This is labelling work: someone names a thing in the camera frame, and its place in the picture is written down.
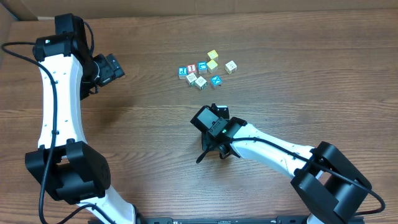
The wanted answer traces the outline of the blue X letter block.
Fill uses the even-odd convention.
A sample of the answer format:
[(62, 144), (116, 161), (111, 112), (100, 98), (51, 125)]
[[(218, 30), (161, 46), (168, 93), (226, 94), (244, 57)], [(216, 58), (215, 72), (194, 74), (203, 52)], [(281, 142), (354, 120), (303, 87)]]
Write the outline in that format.
[(218, 88), (223, 83), (223, 81), (222, 81), (222, 79), (220, 78), (219, 75), (215, 75), (215, 76), (211, 77), (210, 80), (211, 80), (211, 85), (212, 85), (213, 88)]

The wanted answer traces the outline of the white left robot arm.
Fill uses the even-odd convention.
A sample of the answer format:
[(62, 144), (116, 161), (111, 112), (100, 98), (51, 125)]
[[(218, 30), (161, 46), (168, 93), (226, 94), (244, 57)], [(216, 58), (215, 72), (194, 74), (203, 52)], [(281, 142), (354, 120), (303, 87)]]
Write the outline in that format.
[(135, 207), (112, 187), (107, 160), (83, 132), (82, 99), (124, 75), (113, 55), (93, 55), (88, 31), (82, 18), (64, 14), (55, 17), (54, 35), (35, 42), (43, 119), (38, 149), (25, 155), (25, 166), (41, 194), (87, 209), (103, 223), (136, 223)]

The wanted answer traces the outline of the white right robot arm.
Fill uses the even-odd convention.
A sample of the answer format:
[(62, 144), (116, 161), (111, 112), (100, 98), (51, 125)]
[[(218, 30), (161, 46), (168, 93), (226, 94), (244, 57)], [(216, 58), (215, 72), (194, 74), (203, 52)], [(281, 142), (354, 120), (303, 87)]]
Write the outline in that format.
[(254, 160), (287, 176), (310, 210), (307, 223), (349, 223), (371, 189), (367, 178), (328, 142), (312, 147), (283, 141), (215, 104), (203, 106), (190, 122), (201, 131), (205, 153)]

